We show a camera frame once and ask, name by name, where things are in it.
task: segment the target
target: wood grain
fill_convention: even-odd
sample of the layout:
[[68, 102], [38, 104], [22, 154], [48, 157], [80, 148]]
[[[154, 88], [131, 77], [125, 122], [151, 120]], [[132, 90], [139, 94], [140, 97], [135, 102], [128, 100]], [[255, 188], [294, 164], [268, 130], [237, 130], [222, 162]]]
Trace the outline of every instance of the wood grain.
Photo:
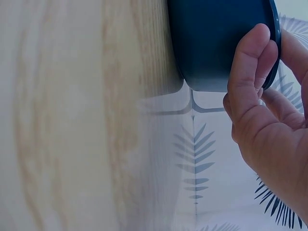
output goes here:
[[165, 1], [3, 0], [0, 19], [1, 231], [175, 229], [185, 119], [138, 108], [183, 84]]

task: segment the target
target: dark blue container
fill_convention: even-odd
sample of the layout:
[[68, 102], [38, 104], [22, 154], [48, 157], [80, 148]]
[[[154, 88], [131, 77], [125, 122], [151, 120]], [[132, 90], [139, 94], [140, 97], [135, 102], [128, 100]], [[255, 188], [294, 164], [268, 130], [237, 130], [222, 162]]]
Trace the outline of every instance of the dark blue container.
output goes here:
[[279, 57], [281, 31], [274, 0], [168, 0], [173, 50], [180, 74], [196, 91], [226, 92], [236, 46], [256, 24], [266, 24]]

